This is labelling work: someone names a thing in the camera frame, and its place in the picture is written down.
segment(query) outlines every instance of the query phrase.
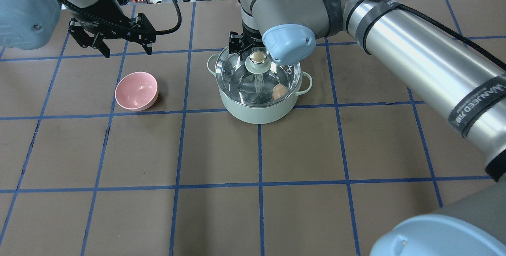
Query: lid knob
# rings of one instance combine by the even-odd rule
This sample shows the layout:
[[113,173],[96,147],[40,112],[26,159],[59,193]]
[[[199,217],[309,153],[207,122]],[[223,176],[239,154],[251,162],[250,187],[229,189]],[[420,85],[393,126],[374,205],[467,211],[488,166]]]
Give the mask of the lid knob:
[[254,51],[245,62],[246,69],[253,74],[263,74],[271,68],[271,60],[263,51]]

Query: pot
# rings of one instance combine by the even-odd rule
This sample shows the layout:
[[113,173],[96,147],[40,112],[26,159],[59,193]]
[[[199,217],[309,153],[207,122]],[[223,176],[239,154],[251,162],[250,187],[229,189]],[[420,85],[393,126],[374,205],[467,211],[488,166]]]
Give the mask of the pot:
[[[265,124],[284,117],[298,96],[313,86],[313,78],[300,70],[300,63],[278,65],[265,47],[239,54],[229,54],[228,47],[208,59],[208,70],[215,76],[225,108],[237,119]],[[214,71],[211,62],[217,58]],[[309,87],[300,90],[302,78]]]

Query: tiled surface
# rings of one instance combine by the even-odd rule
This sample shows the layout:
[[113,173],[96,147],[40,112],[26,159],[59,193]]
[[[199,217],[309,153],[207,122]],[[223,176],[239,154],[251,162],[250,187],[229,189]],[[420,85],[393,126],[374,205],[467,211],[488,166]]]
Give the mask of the tiled surface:
[[[504,0],[400,1],[506,59]],[[166,29],[171,8],[124,12]],[[235,119],[206,60],[242,30],[239,5],[181,10],[152,56],[121,40],[109,59],[65,44],[65,11],[46,47],[4,51],[0,256],[365,256],[402,220],[493,184],[483,156],[345,33],[302,61],[313,89],[286,117]],[[114,103],[134,71],[159,81],[143,112]]]
[[166,255],[174,190],[99,192],[85,255]]
[[354,255],[346,186],[264,187],[265,254]]
[[258,188],[180,190],[174,255],[259,255],[258,195]]

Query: white pot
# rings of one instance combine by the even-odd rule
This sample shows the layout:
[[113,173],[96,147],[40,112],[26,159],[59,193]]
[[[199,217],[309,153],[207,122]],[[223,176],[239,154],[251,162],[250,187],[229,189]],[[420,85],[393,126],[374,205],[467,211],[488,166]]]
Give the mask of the white pot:
[[[211,69],[210,64],[212,60],[215,60],[219,56],[220,54],[214,54],[208,59],[208,70],[211,74],[213,74],[215,78],[216,74]],[[303,76],[309,79],[309,87],[306,90],[300,91]],[[288,112],[294,107],[295,103],[297,102],[298,96],[307,93],[312,86],[313,78],[307,74],[307,72],[302,71],[302,75],[300,76],[300,79],[296,85],[296,90],[293,91],[290,95],[286,96],[283,100],[268,107],[251,107],[240,104],[227,96],[219,86],[218,90],[220,91],[220,97],[223,105],[234,117],[247,123],[266,124],[277,121],[288,114]]]

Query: bowl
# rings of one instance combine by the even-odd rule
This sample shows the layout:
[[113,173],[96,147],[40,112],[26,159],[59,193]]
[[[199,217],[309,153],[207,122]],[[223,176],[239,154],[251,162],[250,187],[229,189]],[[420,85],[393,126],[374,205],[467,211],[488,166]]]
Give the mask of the bowl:
[[153,75],[142,71],[123,77],[114,91],[119,106],[131,111],[142,111],[151,107],[158,94],[157,80]]

